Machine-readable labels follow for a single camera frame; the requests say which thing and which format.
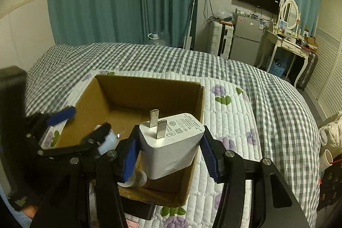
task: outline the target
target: checkered bedsheet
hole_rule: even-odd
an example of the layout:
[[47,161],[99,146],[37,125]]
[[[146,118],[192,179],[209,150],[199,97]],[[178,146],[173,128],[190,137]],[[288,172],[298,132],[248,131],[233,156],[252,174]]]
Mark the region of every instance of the checkered bedsheet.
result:
[[319,137],[312,114],[287,82],[255,67],[208,53],[170,47],[101,43],[54,46],[29,70],[26,113],[62,109],[76,83],[94,69],[173,71],[217,78],[249,96],[264,157],[275,163],[315,226],[319,198]]

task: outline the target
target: power adapter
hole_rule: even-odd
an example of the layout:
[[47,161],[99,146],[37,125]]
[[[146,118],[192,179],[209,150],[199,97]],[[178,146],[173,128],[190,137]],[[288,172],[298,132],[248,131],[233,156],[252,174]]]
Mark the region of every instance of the power adapter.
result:
[[158,109],[151,110],[150,121],[139,126],[141,162],[150,179],[188,167],[204,133],[204,126],[189,113],[158,116]]

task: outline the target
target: white bottle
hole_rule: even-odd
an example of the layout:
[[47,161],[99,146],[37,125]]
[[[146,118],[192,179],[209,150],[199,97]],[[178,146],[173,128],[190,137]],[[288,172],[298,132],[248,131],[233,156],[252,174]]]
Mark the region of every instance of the white bottle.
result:
[[140,169],[134,169],[131,177],[128,178],[126,183],[118,182],[118,185],[124,188],[134,188],[134,187],[142,187],[147,182],[147,175],[144,171]]
[[109,134],[106,135],[105,141],[97,148],[97,150],[100,153],[100,156],[102,156],[104,153],[108,152],[109,150],[115,149],[119,143],[119,137],[120,137],[120,134],[116,135],[111,129]]
[[166,43],[164,40],[160,39],[158,34],[148,34],[148,38],[150,40],[148,41],[149,45],[155,45],[155,46],[166,46]]

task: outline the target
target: plastic bag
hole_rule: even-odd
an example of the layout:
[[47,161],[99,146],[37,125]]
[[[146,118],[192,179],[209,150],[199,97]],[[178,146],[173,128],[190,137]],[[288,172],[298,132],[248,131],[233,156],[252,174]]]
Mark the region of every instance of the plastic bag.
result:
[[228,11],[224,10],[219,10],[218,13],[216,14],[216,17],[219,18],[221,21],[225,22],[235,22],[234,15]]

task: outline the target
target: blue basket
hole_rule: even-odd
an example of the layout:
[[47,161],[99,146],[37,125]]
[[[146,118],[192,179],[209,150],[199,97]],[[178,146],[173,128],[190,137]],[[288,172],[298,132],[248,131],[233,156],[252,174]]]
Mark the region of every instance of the blue basket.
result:
[[286,63],[285,63],[285,68],[281,68],[279,67],[275,61],[272,62],[271,68],[270,68],[270,74],[278,76],[278,77],[282,77],[282,74],[284,73],[286,69]]

